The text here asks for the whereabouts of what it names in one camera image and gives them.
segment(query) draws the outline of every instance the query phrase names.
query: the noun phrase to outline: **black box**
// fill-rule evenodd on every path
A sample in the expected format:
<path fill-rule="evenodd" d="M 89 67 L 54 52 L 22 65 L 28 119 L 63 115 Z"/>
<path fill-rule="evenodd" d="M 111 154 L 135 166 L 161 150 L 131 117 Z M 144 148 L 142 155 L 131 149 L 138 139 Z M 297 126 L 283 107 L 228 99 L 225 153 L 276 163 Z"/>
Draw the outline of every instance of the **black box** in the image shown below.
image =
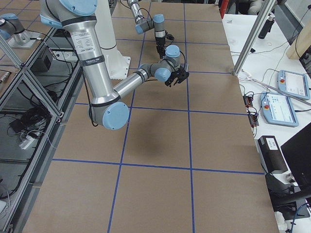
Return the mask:
<path fill-rule="evenodd" d="M 282 174 L 288 171 L 274 136 L 262 136 L 258 139 L 258 144 L 268 173 Z"/>

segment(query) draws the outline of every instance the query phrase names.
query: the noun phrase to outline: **white paper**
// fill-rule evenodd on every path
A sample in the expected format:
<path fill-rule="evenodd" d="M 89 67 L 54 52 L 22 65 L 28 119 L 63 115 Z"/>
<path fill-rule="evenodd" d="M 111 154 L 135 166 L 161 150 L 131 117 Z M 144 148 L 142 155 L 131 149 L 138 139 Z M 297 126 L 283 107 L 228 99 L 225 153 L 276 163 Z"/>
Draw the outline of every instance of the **white paper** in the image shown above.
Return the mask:
<path fill-rule="evenodd" d="M 270 150 L 277 150 L 277 146 L 276 146 L 276 142 L 275 142 L 274 138 L 267 137 L 266 140 L 267 140 L 267 144 L 268 144 Z"/>
<path fill-rule="evenodd" d="M 95 51 L 93 38 L 89 32 L 76 34 L 71 36 L 71 38 L 73 40 L 77 54 Z"/>

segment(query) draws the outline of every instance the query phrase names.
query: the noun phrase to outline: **table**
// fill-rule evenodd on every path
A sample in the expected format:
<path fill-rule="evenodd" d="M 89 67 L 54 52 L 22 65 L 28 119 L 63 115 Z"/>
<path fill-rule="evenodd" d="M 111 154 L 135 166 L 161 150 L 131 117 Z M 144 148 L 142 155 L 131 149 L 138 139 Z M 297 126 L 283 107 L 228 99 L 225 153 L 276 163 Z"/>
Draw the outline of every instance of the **table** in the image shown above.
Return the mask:
<path fill-rule="evenodd" d="M 140 4 L 164 14 L 188 81 L 137 88 L 118 131 L 91 126 L 82 89 L 23 232 L 278 232 L 218 7 Z M 158 61 L 119 3 L 113 25 L 131 72 Z"/>
<path fill-rule="evenodd" d="M 230 46 L 231 54 L 233 62 L 235 63 L 238 59 L 235 52 L 241 52 L 247 36 L 253 26 L 253 23 L 256 20 L 256 16 L 247 16 L 247 15 L 225 15 L 223 18 L 223 25 L 225 28 L 226 36 L 228 39 L 228 43 Z M 262 80 L 265 71 L 269 68 L 275 70 L 289 70 L 297 73 L 306 73 L 301 63 L 298 60 L 290 60 L 287 58 L 285 51 L 288 49 L 289 44 L 282 31 L 278 27 L 277 23 L 275 23 L 271 29 L 271 32 L 267 34 L 265 39 L 257 39 L 253 45 L 253 48 L 256 52 L 262 51 L 270 51 L 259 54 L 250 54 L 245 64 L 243 65 L 243 69 L 250 72 L 253 78 Z M 276 83 L 277 72 L 268 71 L 265 75 L 264 82 L 269 83 L 271 79 L 271 85 L 277 87 Z M 261 85 L 251 83 L 251 82 L 240 82 L 245 87 L 245 92 L 253 91 L 254 93 L 261 93 L 265 91 Z M 260 95 L 254 96 L 253 104 L 255 108 L 259 110 L 260 108 Z M 296 100 L 292 100 L 294 108 L 296 110 L 299 109 L 309 109 L 309 106 L 302 104 Z M 304 128 L 307 124 L 311 122 L 311 112 L 303 112 L 297 113 L 299 126 L 298 127 L 284 127 L 278 125 L 267 124 L 264 117 L 261 113 L 259 113 L 259 126 L 257 127 L 257 134 L 255 139 L 260 138 L 262 135 L 274 135 L 277 139 L 279 146 L 284 144 L 288 139 L 290 139 L 293 135 L 299 132 L 302 128 Z M 275 176 L 286 183 L 285 175 L 288 174 L 275 174 Z M 297 233 L 308 233 L 311 229 L 311 219 L 298 219 L 297 225 L 294 227 L 294 232 Z"/>

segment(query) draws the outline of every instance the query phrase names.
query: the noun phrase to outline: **white table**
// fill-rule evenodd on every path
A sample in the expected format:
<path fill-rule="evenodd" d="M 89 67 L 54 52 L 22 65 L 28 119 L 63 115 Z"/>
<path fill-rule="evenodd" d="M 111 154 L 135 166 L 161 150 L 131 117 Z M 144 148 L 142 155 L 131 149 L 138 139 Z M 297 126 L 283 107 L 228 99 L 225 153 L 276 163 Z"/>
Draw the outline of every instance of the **white table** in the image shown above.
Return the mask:
<path fill-rule="evenodd" d="M 239 56 L 234 52 L 241 52 L 246 39 L 251 31 L 251 28 L 256 20 L 256 16 L 247 16 L 247 15 L 225 15 L 223 18 L 223 25 L 225 28 L 225 33 L 228 39 L 230 46 L 233 62 L 236 63 Z M 269 68 L 275 70 L 288 70 L 297 73 L 306 73 L 305 69 L 302 67 L 301 63 L 298 60 L 290 60 L 287 58 L 284 51 L 289 48 L 289 44 L 286 42 L 286 38 L 283 35 L 281 29 L 275 23 L 271 29 L 271 32 L 267 34 L 265 39 L 256 39 L 253 49 L 256 52 L 269 51 L 276 47 L 277 48 L 271 52 L 260 53 L 260 54 L 250 54 L 248 55 L 246 62 L 243 65 L 243 69 L 249 72 L 253 78 L 261 81 L 265 71 Z M 245 75 L 240 73 L 239 77 L 245 78 Z M 271 78 L 271 86 L 277 87 L 277 72 L 272 70 L 267 71 L 264 83 L 269 83 Z M 240 84 L 245 87 L 245 92 L 253 91 L 254 93 L 261 93 L 266 91 L 266 88 L 262 85 L 256 84 L 254 82 L 242 82 Z M 254 107 L 260 109 L 260 95 L 255 95 L 253 100 Z M 292 100 L 295 110 L 304 110 L 310 109 L 311 107 L 300 103 L 296 100 Z M 298 127 L 286 127 L 268 124 L 263 117 L 262 112 L 259 113 L 259 126 L 257 127 L 257 134 L 255 139 L 260 138 L 262 135 L 274 135 L 277 139 L 279 146 L 284 144 L 288 139 L 293 135 L 299 132 L 307 124 L 311 122 L 311 111 L 297 113 L 299 126 Z M 285 175 L 287 174 L 275 175 L 279 180 L 286 183 Z M 297 219 L 295 221 L 297 225 L 294 226 L 294 233 L 310 233 L 311 232 L 311 218 Z"/>

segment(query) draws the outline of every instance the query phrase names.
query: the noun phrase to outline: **light blue joint cap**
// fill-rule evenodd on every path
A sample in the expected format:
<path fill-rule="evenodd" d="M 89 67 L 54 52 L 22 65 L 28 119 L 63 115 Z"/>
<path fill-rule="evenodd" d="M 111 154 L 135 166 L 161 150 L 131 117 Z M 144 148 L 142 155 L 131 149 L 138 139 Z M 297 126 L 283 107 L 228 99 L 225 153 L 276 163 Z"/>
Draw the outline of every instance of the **light blue joint cap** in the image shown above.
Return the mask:
<path fill-rule="evenodd" d="M 15 14 L 13 14 L 13 13 L 4 14 L 4 15 L 0 16 L 0 18 L 3 18 L 3 19 L 18 19 L 18 17 Z"/>
<path fill-rule="evenodd" d="M 163 23 L 164 22 L 164 15 L 162 15 L 162 14 L 154 15 L 154 22 L 155 23 Z"/>
<path fill-rule="evenodd" d="M 138 24 L 135 25 L 135 29 L 136 29 L 137 34 L 143 34 L 144 33 L 141 26 Z"/>
<path fill-rule="evenodd" d="M 4 38 L 4 40 L 10 39 L 11 35 L 4 30 L 0 30 L 0 35 Z"/>
<path fill-rule="evenodd" d="M 94 14 L 97 0 L 59 0 L 67 10 L 79 16 L 90 16 Z"/>
<path fill-rule="evenodd" d="M 155 78 L 161 82 L 165 82 L 169 79 L 171 72 L 166 68 L 159 68 L 155 71 Z"/>
<path fill-rule="evenodd" d="M 128 121 L 130 111 L 123 102 L 110 105 L 103 115 L 103 125 L 109 130 L 118 130 Z"/>
<path fill-rule="evenodd" d="M 165 55 L 171 58 L 179 57 L 179 47 L 177 45 L 169 45 L 165 50 Z"/>
<path fill-rule="evenodd" d="M 61 24 L 61 22 L 58 22 L 58 21 L 51 19 L 51 18 L 44 17 L 41 14 L 40 14 L 40 17 L 41 17 L 41 22 L 45 25 L 48 25 L 48 26 L 54 27 L 54 28 L 58 28 L 58 29 L 63 28 L 63 25 Z"/>

